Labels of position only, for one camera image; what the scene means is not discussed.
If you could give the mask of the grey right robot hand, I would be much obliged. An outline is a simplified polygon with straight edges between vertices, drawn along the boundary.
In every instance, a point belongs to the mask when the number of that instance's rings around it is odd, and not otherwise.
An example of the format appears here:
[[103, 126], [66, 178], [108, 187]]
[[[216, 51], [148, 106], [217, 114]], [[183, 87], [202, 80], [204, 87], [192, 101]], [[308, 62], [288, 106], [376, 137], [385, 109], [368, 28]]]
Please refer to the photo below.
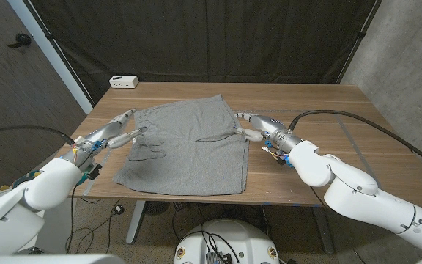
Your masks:
[[235, 117], [249, 121], [255, 130], [246, 128], [235, 128], [235, 133], [244, 136], [252, 142], [260, 142], [263, 139], [269, 139], [278, 146], [284, 144], [293, 137], [292, 133], [285, 125], [271, 117], [252, 113], [236, 113]]

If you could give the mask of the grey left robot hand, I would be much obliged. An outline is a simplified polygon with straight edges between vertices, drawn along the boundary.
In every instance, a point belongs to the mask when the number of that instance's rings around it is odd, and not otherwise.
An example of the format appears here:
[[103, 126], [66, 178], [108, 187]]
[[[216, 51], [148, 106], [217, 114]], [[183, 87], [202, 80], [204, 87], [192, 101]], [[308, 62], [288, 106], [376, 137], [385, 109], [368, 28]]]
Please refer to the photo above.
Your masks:
[[126, 126], [126, 122], [133, 116], [135, 111], [135, 109], [127, 110], [87, 136], [79, 136], [75, 140], [75, 143], [78, 146], [87, 144], [92, 150], [96, 150], [100, 147], [116, 149], [124, 146], [147, 131], [147, 127], [141, 127], [129, 133], [121, 133], [122, 129]]

